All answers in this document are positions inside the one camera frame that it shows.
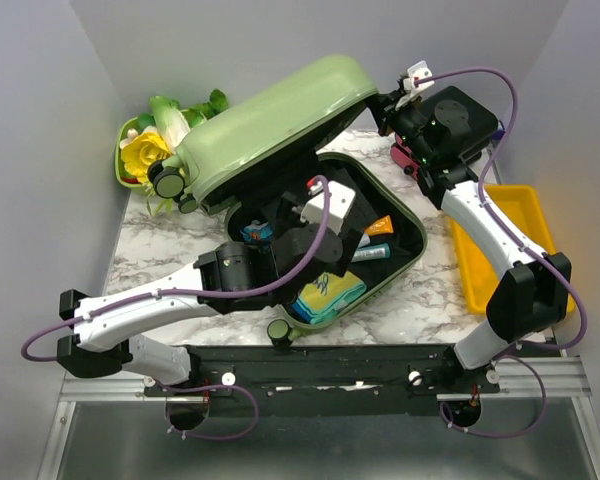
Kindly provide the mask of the yellow blue towel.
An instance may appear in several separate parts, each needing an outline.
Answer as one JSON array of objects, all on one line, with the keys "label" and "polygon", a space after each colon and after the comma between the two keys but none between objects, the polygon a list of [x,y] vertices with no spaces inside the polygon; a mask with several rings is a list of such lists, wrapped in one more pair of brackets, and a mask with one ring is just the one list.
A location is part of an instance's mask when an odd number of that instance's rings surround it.
[{"label": "yellow blue towel", "polygon": [[366,291],[366,284],[350,271],[343,277],[323,273],[303,288],[291,309],[302,322],[318,325],[334,319]]}]

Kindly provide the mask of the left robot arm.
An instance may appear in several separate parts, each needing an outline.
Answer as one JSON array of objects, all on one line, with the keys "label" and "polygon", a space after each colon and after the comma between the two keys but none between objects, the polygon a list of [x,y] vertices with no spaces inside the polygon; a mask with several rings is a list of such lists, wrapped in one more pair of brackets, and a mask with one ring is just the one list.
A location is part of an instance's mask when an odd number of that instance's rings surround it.
[{"label": "left robot arm", "polygon": [[288,230],[270,242],[229,241],[179,270],[110,296],[61,295],[64,320],[76,321],[58,340],[56,361],[78,378],[120,371],[150,376],[181,395],[202,380],[193,355],[147,337],[147,332],[183,320],[261,311],[292,304],[323,273],[341,276],[362,232],[334,232],[318,224]]}]

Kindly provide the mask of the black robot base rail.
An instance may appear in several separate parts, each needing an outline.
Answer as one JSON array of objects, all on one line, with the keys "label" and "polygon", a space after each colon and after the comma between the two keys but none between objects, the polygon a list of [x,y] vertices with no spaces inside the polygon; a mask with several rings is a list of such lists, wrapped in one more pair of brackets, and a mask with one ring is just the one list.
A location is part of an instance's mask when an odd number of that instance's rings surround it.
[{"label": "black robot base rail", "polygon": [[200,346],[190,348],[193,379],[174,392],[147,387],[151,399],[212,416],[429,416],[441,398],[499,392],[488,368],[463,371],[447,344],[350,346]]}]

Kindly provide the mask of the blue patterned garment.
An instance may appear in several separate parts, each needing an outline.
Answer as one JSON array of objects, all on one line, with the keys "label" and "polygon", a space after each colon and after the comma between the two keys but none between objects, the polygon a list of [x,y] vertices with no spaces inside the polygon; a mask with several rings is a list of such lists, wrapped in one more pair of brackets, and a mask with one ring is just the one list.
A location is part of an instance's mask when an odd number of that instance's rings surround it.
[{"label": "blue patterned garment", "polygon": [[273,229],[268,222],[252,221],[241,229],[241,235],[247,243],[269,242],[273,236]]}]

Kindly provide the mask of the green hard-shell suitcase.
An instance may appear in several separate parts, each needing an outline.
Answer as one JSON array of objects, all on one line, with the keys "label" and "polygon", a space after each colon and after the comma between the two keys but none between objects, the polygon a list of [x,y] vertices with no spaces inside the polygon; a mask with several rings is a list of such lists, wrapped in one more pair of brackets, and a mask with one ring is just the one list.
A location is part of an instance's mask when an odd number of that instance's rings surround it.
[{"label": "green hard-shell suitcase", "polygon": [[303,185],[318,174],[356,193],[345,230],[362,231],[383,217],[391,219],[393,232],[380,237],[390,255],[353,265],[365,290],[351,303],[324,319],[282,307],[294,336],[336,324],[380,294],[426,250],[423,224],[395,194],[353,157],[320,151],[377,94],[357,60],[325,56],[191,128],[169,157],[147,168],[155,193],[177,201],[181,212],[224,213],[226,233],[234,242],[253,220],[267,222],[276,232],[297,226],[299,218],[291,209],[300,202]]}]

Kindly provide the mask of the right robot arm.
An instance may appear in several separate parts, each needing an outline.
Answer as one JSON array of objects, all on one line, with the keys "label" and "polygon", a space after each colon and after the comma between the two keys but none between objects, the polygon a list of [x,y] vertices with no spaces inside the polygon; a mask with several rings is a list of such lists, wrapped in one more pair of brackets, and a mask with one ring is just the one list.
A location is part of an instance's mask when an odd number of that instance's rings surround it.
[{"label": "right robot arm", "polygon": [[515,342],[562,321],[567,313],[571,262],[531,241],[497,207],[467,164],[496,132],[496,116],[456,87],[424,101],[406,102],[396,89],[366,101],[380,135],[395,134],[416,164],[422,194],[451,217],[477,245],[498,284],[484,320],[452,348],[440,379],[460,392],[476,369]]}]

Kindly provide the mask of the yellow plastic tray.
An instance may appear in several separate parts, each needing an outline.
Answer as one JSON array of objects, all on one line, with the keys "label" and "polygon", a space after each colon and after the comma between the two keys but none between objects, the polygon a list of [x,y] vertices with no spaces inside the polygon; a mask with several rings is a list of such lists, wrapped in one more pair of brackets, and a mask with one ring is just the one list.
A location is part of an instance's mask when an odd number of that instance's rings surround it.
[{"label": "yellow plastic tray", "polygon": [[555,250],[532,187],[479,185],[466,181],[446,191],[442,211],[452,219],[452,236],[463,291],[470,312],[487,319],[514,313],[514,298],[498,291],[505,273],[515,264],[531,264],[531,253],[545,256],[565,278],[571,275],[568,258]]}]

